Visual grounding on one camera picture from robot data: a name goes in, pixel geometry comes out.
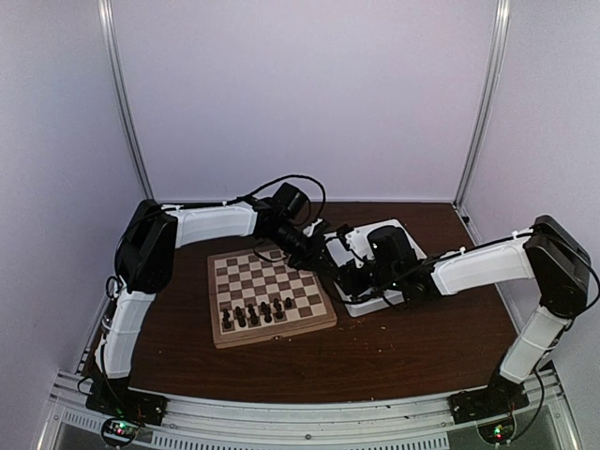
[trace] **chessboard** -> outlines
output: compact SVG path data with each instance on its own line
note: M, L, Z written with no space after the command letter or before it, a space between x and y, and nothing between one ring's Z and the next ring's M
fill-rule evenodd
M338 317L319 279L287 266L279 249L208 258L215 347L223 349L335 326Z

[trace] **white backdrop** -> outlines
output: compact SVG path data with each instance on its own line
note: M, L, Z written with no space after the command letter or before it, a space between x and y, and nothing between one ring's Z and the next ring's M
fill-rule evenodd
M600 3L514 0L500 83L466 207L486 240L551 214L600 271ZM533 281L507 284L523 324ZM592 281L592 293L596 292ZM598 448L600 306L556 350L584 448Z
M331 198L451 200L496 2L114 2L160 200L223 199L285 173Z
M0 448L37 448L142 192L98 5L0 2Z

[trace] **cable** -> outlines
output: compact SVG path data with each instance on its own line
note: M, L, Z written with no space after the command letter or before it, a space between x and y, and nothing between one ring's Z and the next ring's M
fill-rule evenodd
M85 396L90 397L90 394L87 392L82 391L82 384L85 383L87 380L89 380L90 377L85 377L85 378L81 378L78 382L77 382L77 391L80 394L84 394Z
M269 258L267 258L266 256L263 256L261 253L258 252L258 250L256 249L256 247L261 246L262 244L264 244L264 239L261 239L259 242L256 243L256 245L254 246L254 248L252 249L252 252L254 253L254 256L256 256L258 259L265 261L266 263L279 263L281 261L285 261L288 256L286 254L284 254L281 258L279 258L278 260L271 260Z
M123 407L123 410L126 410L128 407L125 405L123 400L121 400L121 398L119 396L117 396L116 393L113 391L113 387L111 386L111 383L109 382L109 377L106 374L106 368L104 366L104 348L105 348L105 346L106 346L106 344L102 344L102 347L100 347L100 371L102 372L102 377L104 378L104 382L106 383L107 387L109 388L109 391L111 391L112 396Z
M112 292L111 281L114 281L115 284L115 288L112 290ZM123 281L121 281L119 277L115 275L110 275L108 278L106 278L106 283L104 284L104 292L106 293L106 296L109 297L111 300L116 300L119 297L119 293L121 293L122 289Z
M362 264L366 263L367 260L365 260L364 258L361 258L360 256L358 256L356 254L356 252L354 251L353 248L350 249L350 252L352 253L352 255L354 256L354 258L356 258L358 261L360 261Z
M327 296L329 298L331 298L333 301L341 303L342 305L358 305L355 302L352 301L348 301L348 300L344 300L343 298L341 298L340 296L336 295L332 295L331 292L329 291L329 288L327 287L327 283L321 283L323 290L325 291L325 293L327 294Z
M281 181L289 180L291 178L297 178L299 180L308 180L308 181L314 183L315 185L317 185L319 187L319 189L321 190L322 199L321 199L321 205L319 206L319 210L317 211L317 214L315 215L315 218L314 218L314 220L316 220L317 218L319 218L321 216L321 213L323 212L325 203L327 202L327 195L325 194L325 187L323 186L323 184L319 180L317 180L309 175L290 174L290 175L280 176L279 178L276 178L273 181L269 181L268 183L265 183L264 185L257 187L252 192L250 192L249 194L242 197L242 199L247 198L247 197L253 197L254 195L261 192L262 190L265 190Z
M532 420L530 420L529 424L527 424L527 426L524 429L522 429L521 432L516 437L509 439L507 441L508 443L513 443L514 441L520 439L529 430L529 428L532 427L533 422L535 422L535 419L537 419L537 416L540 414L540 412L542 411L542 407L544 406L544 398L546 397L546 389L544 388L544 382L542 382L542 377L540 377L540 374L537 371L537 367L533 370L533 374L535 375L535 378L537 378L537 381L539 381L540 389L542 390L542 395L540 397L540 403L539 403L539 405L537 405L535 414L533 415Z

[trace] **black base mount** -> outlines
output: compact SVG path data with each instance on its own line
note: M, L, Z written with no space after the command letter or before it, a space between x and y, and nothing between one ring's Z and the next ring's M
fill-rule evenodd
M523 391L508 397L503 391L484 387L454 394L448 403L454 423L458 425L525 408L529 406L529 399Z
M85 408L136 424L160 426L167 407L167 399L156 394L129 390L129 377L110 380L110 385L93 370L90 394Z

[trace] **brown tabletop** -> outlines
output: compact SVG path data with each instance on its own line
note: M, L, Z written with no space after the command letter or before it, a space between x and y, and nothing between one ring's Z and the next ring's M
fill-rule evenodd
M471 242L449 204L329 203L323 215L334 226L397 218L426 253ZM515 338L500 296L487 286L356 319L335 304L333 328L217 350L206 258L253 245L227 238L176 251L172 282L143 323L132 387L276 403L406 398L486 384Z

